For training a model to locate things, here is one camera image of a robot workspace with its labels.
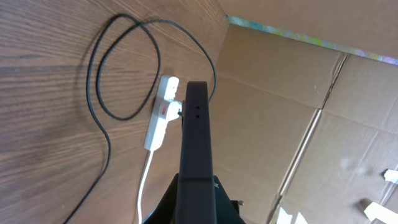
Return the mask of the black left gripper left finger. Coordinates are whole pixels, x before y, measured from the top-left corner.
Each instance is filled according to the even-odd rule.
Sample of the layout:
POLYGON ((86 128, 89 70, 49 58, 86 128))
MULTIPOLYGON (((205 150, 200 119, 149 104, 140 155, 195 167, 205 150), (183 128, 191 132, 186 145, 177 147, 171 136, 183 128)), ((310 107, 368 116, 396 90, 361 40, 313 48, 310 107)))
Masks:
POLYGON ((158 206, 142 222, 143 224, 174 224, 177 204, 178 174, 175 174, 158 206))

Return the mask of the black Galaxy smartphone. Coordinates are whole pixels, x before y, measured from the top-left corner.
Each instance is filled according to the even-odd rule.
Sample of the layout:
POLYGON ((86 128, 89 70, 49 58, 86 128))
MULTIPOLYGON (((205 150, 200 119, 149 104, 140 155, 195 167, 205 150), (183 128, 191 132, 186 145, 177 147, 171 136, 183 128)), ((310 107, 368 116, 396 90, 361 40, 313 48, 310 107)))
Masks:
POLYGON ((182 149, 175 222, 216 223, 210 116, 206 82, 188 82, 183 104, 182 149))

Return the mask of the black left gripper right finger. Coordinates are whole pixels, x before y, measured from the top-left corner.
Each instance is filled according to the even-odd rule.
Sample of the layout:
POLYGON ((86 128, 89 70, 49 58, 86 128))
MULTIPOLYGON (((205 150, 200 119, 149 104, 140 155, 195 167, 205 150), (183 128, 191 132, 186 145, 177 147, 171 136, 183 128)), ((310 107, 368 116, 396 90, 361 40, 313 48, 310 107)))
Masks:
POLYGON ((239 215, 237 200, 230 200, 220 180, 214 176, 217 224, 245 224, 239 215))

